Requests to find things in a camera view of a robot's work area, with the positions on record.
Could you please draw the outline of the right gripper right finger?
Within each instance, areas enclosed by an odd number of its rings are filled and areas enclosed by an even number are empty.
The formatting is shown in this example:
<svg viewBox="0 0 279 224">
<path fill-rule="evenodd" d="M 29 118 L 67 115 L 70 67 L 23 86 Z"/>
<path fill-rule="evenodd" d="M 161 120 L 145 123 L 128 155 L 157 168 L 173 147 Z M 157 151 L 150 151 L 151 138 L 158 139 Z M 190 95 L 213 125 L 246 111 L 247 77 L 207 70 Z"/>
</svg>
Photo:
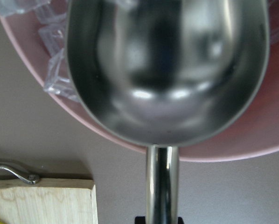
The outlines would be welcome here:
<svg viewBox="0 0 279 224">
<path fill-rule="evenodd" d="M 184 224 L 184 221 L 181 217 L 178 217 L 177 224 Z"/>
</svg>

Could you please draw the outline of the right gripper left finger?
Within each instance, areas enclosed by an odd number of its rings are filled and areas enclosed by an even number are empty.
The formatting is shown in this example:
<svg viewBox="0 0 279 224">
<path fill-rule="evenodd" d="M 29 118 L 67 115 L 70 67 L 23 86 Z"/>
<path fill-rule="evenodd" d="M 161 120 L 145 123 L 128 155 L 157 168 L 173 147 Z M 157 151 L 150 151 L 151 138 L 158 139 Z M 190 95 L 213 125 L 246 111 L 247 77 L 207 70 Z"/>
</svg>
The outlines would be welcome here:
<svg viewBox="0 0 279 224">
<path fill-rule="evenodd" d="M 146 224 L 146 217 L 145 216 L 137 216 L 134 219 L 135 224 Z"/>
</svg>

